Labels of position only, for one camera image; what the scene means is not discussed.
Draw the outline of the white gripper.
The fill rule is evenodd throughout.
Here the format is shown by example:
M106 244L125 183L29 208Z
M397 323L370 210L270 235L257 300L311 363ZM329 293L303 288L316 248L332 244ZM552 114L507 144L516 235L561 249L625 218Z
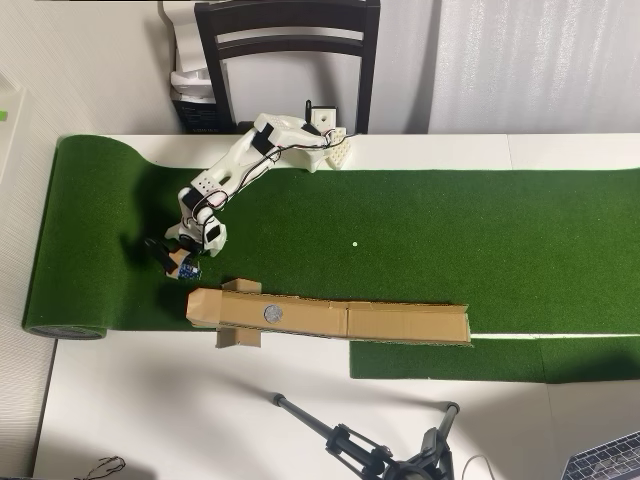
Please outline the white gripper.
M199 212L188 225L191 238L199 245L203 254L215 257L221 252L226 243L226 226L216 218L213 212ZM166 230L164 238L176 240L180 245L185 245L188 240L188 229L179 222Z

